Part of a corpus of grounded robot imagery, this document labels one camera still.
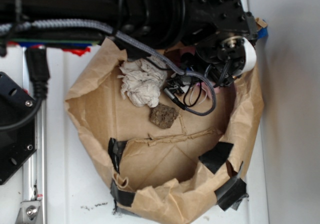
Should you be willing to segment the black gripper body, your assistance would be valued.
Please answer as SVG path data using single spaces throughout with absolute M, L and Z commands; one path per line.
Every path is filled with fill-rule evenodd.
M 196 58 L 216 86 L 230 86 L 257 61 L 258 28 L 241 0 L 186 0 L 188 20 L 182 43 L 195 46 Z

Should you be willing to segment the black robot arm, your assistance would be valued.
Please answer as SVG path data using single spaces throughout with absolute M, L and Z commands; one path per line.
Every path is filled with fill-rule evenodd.
M 178 42 L 195 46 L 210 77 L 230 85 L 255 44 L 255 18 L 241 0 L 0 0 L 0 54 L 9 42 L 83 46 L 105 35 L 125 33 L 154 48 Z

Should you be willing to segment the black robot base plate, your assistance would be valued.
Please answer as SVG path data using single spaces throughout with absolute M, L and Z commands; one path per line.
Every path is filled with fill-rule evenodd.
M 7 74 L 0 73 L 0 124 L 15 123 L 33 110 L 34 100 Z M 0 184 L 4 185 L 36 150 L 35 121 L 0 133 Z

